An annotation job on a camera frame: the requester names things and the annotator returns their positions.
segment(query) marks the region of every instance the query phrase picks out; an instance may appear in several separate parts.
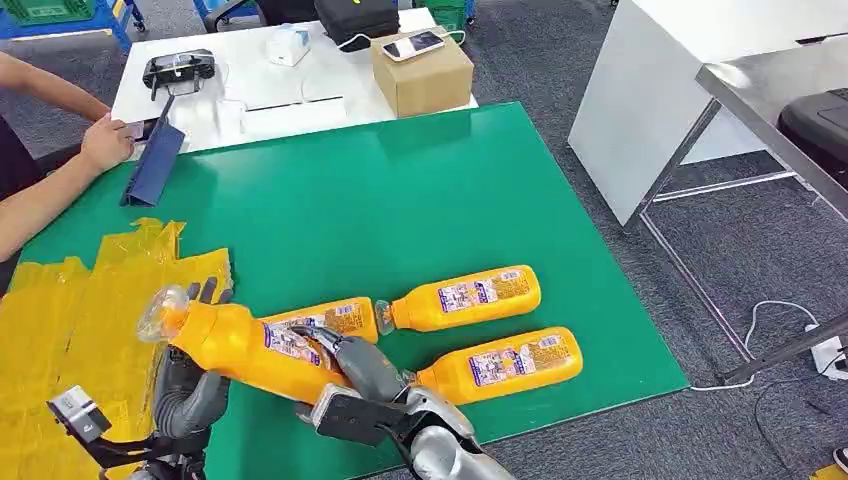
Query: white desk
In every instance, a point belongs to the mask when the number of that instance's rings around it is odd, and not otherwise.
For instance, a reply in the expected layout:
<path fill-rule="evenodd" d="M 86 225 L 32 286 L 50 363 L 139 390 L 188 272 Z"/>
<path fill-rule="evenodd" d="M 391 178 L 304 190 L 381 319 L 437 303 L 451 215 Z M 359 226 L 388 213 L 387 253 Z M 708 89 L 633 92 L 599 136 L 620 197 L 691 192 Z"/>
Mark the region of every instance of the white desk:
<path fill-rule="evenodd" d="M 845 0 L 622 0 L 568 141 L 624 225 L 712 98 L 695 82 L 704 63 L 843 32 Z M 765 148 L 722 109 L 682 162 Z"/>
<path fill-rule="evenodd" d="M 215 55 L 216 75 L 204 82 L 200 92 L 177 97 L 169 120 L 185 132 L 182 152 L 237 145 L 289 135 L 395 119 L 374 82 L 370 52 L 343 53 L 324 35 L 319 22 L 308 22 L 312 50 L 295 66 L 270 63 L 265 54 L 269 36 L 279 27 L 263 27 L 191 37 L 153 40 L 133 44 L 112 116 L 125 122 L 156 118 L 168 94 L 160 89 L 150 101 L 150 89 L 141 81 L 148 60 L 160 55 L 205 48 Z M 402 10 L 401 32 L 434 27 L 426 8 Z M 245 106 L 260 108 L 341 95 L 346 115 L 327 118 L 310 110 L 292 121 L 288 109 L 266 110 L 261 131 L 242 121 Z M 472 96 L 468 105 L 476 107 Z"/>

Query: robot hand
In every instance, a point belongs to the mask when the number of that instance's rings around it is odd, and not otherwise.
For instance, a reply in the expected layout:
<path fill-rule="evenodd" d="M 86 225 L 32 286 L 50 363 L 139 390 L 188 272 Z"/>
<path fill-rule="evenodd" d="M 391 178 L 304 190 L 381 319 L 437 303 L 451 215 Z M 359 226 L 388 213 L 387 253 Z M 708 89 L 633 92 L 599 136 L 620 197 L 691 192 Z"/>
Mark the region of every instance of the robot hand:
<path fill-rule="evenodd" d="M 210 278 L 189 287 L 189 298 L 211 303 L 216 280 Z M 232 291 L 221 292 L 218 303 L 226 303 Z M 97 404 L 74 386 L 47 402 L 57 422 L 73 436 L 106 471 L 120 465 L 144 462 L 131 480 L 204 480 L 204 449 L 211 428 L 227 408 L 230 380 L 206 372 L 185 353 L 168 346 L 156 376 L 153 420 L 156 431 L 144 440 L 112 442 L 103 434 L 112 427 Z"/>
<path fill-rule="evenodd" d="M 207 279 L 202 289 L 199 283 L 192 283 L 187 290 L 188 297 L 202 303 L 212 303 L 216 287 L 217 280 L 214 277 Z M 229 302 L 232 294 L 231 289 L 223 290 L 217 303 Z M 156 434 L 174 440 L 208 437 L 209 427 L 227 410 L 229 390 L 229 378 L 203 370 L 185 352 L 168 345 L 159 361 L 153 390 Z M 202 450 L 172 457 L 165 461 L 160 459 L 145 463 L 128 480 L 205 478 L 205 454 Z"/>
<path fill-rule="evenodd" d="M 210 277 L 203 288 L 193 283 L 188 296 L 202 303 L 212 303 L 217 280 Z M 226 289 L 218 298 L 219 304 L 232 298 Z M 197 366 L 182 350 L 166 347 L 156 372 L 153 391 L 153 421 L 163 436 L 183 438 L 208 428 L 218 421 L 227 409 L 230 379 Z"/>
<path fill-rule="evenodd" d="M 483 452 L 456 406 L 428 388 L 407 386 L 375 345 L 323 327 L 292 330 L 321 343 L 354 387 L 324 389 L 309 414 L 319 434 L 372 446 L 388 436 L 418 480 L 514 479 Z"/>

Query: blue folder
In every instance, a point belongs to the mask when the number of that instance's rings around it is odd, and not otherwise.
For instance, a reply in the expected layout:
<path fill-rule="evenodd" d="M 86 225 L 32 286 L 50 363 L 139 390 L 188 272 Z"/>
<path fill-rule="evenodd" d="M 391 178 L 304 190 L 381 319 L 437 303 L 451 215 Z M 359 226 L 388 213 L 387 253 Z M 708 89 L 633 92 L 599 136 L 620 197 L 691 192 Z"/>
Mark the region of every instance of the blue folder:
<path fill-rule="evenodd" d="M 168 111 L 173 103 L 174 96 L 171 95 L 121 196 L 122 207 L 155 207 L 159 203 L 159 196 L 162 195 L 185 139 L 185 133 L 168 123 Z"/>

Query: green mat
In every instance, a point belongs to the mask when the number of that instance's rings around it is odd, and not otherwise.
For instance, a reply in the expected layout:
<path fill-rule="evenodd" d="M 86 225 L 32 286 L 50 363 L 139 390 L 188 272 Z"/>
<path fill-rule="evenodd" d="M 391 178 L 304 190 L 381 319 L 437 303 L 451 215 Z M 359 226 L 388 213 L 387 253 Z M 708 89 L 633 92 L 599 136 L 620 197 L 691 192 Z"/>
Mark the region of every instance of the green mat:
<path fill-rule="evenodd" d="M 235 301 L 258 316 L 358 295 L 394 299 L 422 283 L 529 264 L 542 285 L 534 312 L 399 331 L 379 344 L 400 367 L 420 369 L 454 349 L 571 329 L 585 360 L 579 376 L 462 408 L 483 442 L 687 386 L 519 104 L 183 155 L 153 209 L 118 207 L 131 168 L 101 178 L 22 260 L 80 255 L 91 265 L 100 237 L 138 217 L 184 220 L 181 254 L 230 247 Z M 211 480 L 341 479 L 399 464 L 388 442 L 319 437 L 291 402 L 243 385 L 233 386 L 207 452 Z"/>

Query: smartphone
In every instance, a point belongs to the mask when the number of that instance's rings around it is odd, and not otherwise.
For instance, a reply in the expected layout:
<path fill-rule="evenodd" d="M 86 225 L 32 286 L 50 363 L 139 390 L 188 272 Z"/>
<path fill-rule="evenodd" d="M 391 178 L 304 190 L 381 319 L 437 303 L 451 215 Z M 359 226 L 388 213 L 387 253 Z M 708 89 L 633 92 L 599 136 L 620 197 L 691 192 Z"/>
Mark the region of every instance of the smartphone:
<path fill-rule="evenodd" d="M 148 118 L 147 120 L 127 124 L 127 127 L 129 127 L 133 134 L 133 141 L 135 143 L 146 142 L 150 138 L 150 134 L 153 133 L 153 129 L 156 127 L 158 121 L 158 118 Z"/>
<path fill-rule="evenodd" d="M 445 41 L 433 32 L 421 32 L 383 46 L 383 53 L 396 62 L 445 46 Z"/>

